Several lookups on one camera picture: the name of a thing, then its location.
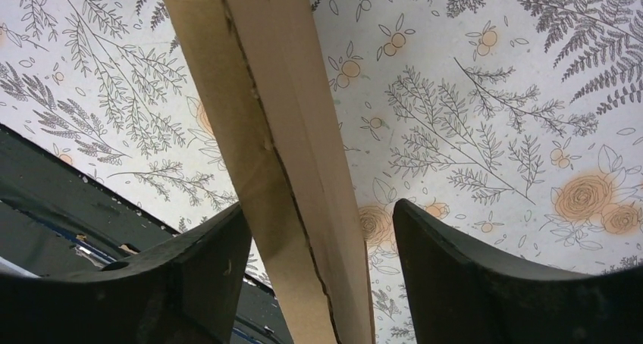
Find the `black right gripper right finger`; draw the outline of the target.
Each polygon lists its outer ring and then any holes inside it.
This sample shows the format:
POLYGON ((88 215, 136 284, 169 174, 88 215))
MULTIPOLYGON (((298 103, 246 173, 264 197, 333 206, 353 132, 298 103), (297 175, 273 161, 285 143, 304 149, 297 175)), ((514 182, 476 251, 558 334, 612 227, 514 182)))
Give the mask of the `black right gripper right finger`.
POLYGON ((419 343, 640 343, 642 269, 587 275, 511 255, 409 200, 394 230, 419 343))

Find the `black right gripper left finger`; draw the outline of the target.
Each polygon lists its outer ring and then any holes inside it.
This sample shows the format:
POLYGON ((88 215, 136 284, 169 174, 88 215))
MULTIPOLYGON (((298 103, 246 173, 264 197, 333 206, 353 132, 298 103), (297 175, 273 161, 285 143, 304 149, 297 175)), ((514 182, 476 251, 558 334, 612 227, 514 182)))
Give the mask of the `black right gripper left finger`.
POLYGON ((1 276, 3 343, 227 343, 251 232, 232 205, 99 271, 1 276))

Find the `brown cardboard box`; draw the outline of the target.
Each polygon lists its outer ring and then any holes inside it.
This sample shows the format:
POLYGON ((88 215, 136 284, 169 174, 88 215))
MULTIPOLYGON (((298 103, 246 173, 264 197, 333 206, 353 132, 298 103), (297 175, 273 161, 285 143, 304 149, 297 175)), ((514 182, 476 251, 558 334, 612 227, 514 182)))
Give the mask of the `brown cardboard box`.
POLYGON ((365 241, 309 0, 164 0, 296 343, 372 343, 365 241))

